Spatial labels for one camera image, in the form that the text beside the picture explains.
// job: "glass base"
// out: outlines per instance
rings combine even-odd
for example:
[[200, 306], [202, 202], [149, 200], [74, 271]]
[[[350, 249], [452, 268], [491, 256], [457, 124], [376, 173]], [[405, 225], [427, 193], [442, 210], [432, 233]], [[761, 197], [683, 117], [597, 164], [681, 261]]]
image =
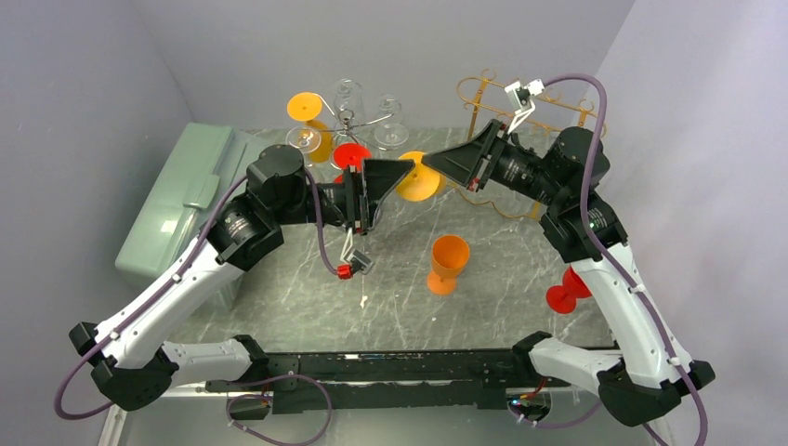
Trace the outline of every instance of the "glass base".
[[408, 129], [402, 124], [378, 125], [374, 129], [374, 140], [384, 146], [381, 149], [395, 148], [408, 140]]

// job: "gold metal rack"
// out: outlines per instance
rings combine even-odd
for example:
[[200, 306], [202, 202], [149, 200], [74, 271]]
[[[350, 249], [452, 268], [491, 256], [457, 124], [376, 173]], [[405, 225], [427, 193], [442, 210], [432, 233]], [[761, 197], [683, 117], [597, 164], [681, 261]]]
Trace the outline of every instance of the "gold metal rack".
[[[482, 97], [482, 95], [484, 95], [484, 91], [487, 89], [488, 85], [497, 86], [498, 88], [501, 88], [501, 89], [504, 89], [506, 87], [506, 85], [499, 84], [499, 83], [495, 82], [495, 76], [496, 76], [495, 71], [492, 72], [492, 76], [490, 76], [490, 77], [487, 76], [488, 71], [489, 71], [489, 69], [485, 68], [484, 70], [481, 71], [481, 76], [469, 76], [469, 77], [466, 77], [465, 79], [461, 80], [457, 84], [457, 96], [459, 96], [460, 99], [462, 99], [463, 102], [465, 103], [465, 104], [463, 104], [463, 107], [466, 110], [468, 109], [468, 107], [473, 107], [473, 112], [472, 112], [471, 117], [470, 117], [470, 127], [468, 128], [468, 139], [471, 139], [471, 137], [473, 137], [474, 127], [476, 126], [476, 118], [479, 115], [479, 110], [481, 110], [481, 109], [489, 110], [490, 112], [496, 113], [495, 114], [495, 119], [502, 119], [504, 116], [509, 118], [509, 119], [512, 119], [514, 117], [514, 113], [511, 112], [511, 111], [498, 110], [498, 109], [496, 109], [494, 107], [491, 107], [489, 105], [481, 103], [481, 97]], [[460, 92], [460, 87], [465, 82], [468, 82], [468, 81], [479, 81], [479, 88], [476, 90], [476, 96], [474, 96], [473, 99], [466, 98]], [[597, 117], [597, 114], [594, 112], [594, 109], [596, 108], [596, 105], [594, 104], [593, 101], [587, 100], [585, 98], [580, 99], [580, 101], [577, 103], [577, 105], [573, 106], [573, 105], [567, 104], [565, 102], [561, 102], [561, 95], [560, 95], [560, 93], [558, 94], [558, 96], [556, 98], [551, 98], [548, 95], [547, 91], [545, 91], [543, 94], [537, 96], [536, 100], [542, 101], [542, 102], [547, 103], [547, 104], [552, 104], [552, 105], [555, 105], [557, 107], [561, 107], [561, 108], [564, 108], [564, 109], [567, 109], [567, 110], [572, 110], [572, 111], [575, 111], [575, 112], [579, 112], [580, 114], [578, 115], [577, 124], [576, 125], [578, 125], [580, 127], [585, 126], [585, 121], [588, 118], [588, 116], [592, 116], [594, 118]], [[590, 103], [591, 104], [591, 108], [587, 109], [587, 108], [583, 107], [584, 102]], [[549, 135], [551, 132], [560, 132], [561, 130], [563, 130], [562, 128], [557, 128], [557, 127], [554, 127], [552, 125], [548, 125], [548, 124], [545, 124], [545, 123], [541, 123], [539, 121], [535, 121], [532, 118], [526, 119], [525, 122], [528, 123], [528, 124], [531, 124], [532, 125], [532, 129], [537, 129], [537, 130], [543, 131], [546, 136]], [[605, 126], [602, 127], [602, 136], [604, 137], [606, 133], [607, 133], [607, 126], [605, 125]]]

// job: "marble surface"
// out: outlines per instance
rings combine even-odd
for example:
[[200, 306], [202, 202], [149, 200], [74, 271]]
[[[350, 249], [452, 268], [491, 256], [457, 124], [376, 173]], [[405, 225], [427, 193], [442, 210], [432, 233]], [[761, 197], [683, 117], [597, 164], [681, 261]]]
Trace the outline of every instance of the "marble surface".
[[[283, 141], [286, 130], [257, 133]], [[460, 128], [412, 130], [401, 149], [372, 151], [396, 158], [450, 147], [466, 136]], [[548, 144], [544, 136], [525, 135], [521, 141], [538, 152]], [[339, 173], [329, 164], [316, 168], [326, 181]], [[495, 199], [511, 215], [533, 206], [492, 182], [469, 198]], [[377, 228], [355, 242], [375, 261], [368, 275], [339, 281], [321, 262], [315, 227], [286, 227], [285, 245], [243, 277], [232, 311], [200, 308], [171, 340], [218, 342], [249, 334], [267, 351], [508, 348], [543, 330], [577, 346], [611, 345], [593, 299], [580, 301], [569, 315], [547, 306], [545, 291], [559, 283], [565, 266], [535, 220], [504, 218], [489, 205], [467, 203], [451, 188], [421, 203], [392, 193], [383, 212]], [[426, 279], [432, 243], [444, 234], [463, 237], [471, 256], [456, 291], [438, 297]], [[344, 238], [340, 230], [326, 228], [335, 265]]]

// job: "wall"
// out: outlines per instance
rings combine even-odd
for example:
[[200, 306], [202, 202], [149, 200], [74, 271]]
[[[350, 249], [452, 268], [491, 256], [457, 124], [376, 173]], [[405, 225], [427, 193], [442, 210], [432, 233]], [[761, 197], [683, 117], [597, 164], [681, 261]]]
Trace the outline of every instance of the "wall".
[[[637, 0], [598, 71], [610, 111], [602, 187], [687, 350], [708, 444], [786, 444], [788, 6]], [[670, 417], [691, 444], [691, 400]]]
[[[454, 93], [461, 78], [483, 68], [503, 83], [595, 72], [634, 2], [133, 1], [197, 119], [247, 128], [293, 126], [285, 112], [293, 94], [331, 100], [343, 77], [363, 85], [368, 114], [392, 93], [411, 126], [467, 125]], [[576, 101], [584, 88], [563, 92]], [[511, 108], [502, 90], [486, 100]], [[569, 117], [543, 113], [553, 123]]]
[[[68, 331], [132, 297], [113, 260], [183, 126], [186, 102], [126, 0], [0, 6], [0, 438], [96, 444], [102, 417], [60, 421]], [[66, 395], [103, 398], [82, 373]]]

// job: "gray marble table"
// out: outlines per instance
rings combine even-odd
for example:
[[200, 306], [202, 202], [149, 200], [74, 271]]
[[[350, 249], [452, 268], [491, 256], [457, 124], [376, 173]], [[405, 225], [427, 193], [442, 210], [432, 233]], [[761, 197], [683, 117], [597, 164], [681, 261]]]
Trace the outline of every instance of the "gray marble table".
[[[257, 133], [283, 141], [286, 130]], [[465, 138], [460, 128], [412, 130], [401, 149], [373, 151], [396, 158]], [[548, 144], [546, 137], [521, 140], [542, 152]], [[328, 164], [317, 168], [326, 181], [339, 173]], [[531, 209], [528, 199], [496, 186], [490, 183], [471, 198], [493, 198], [513, 215]], [[368, 275], [339, 281], [321, 262], [314, 225], [287, 227], [285, 245], [244, 276], [232, 311], [200, 308], [171, 340], [217, 342], [249, 334], [267, 351], [508, 348], [543, 330], [577, 346], [611, 345], [593, 299], [579, 302], [569, 315], [547, 307], [545, 291], [560, 281], [565, 266], [535, 220], [503, 218], [488, 206], [465, 202], [451, 188], [421, 203], [392, 193], [383, 212], [377, 228], [356, 244], [375, 261]], [[456, 291], [438, 297], [426, 279], [432, 243], [444, 234], [463, 237], [471, 256]], [[344, 237], [326, 229], [335, 264]]]

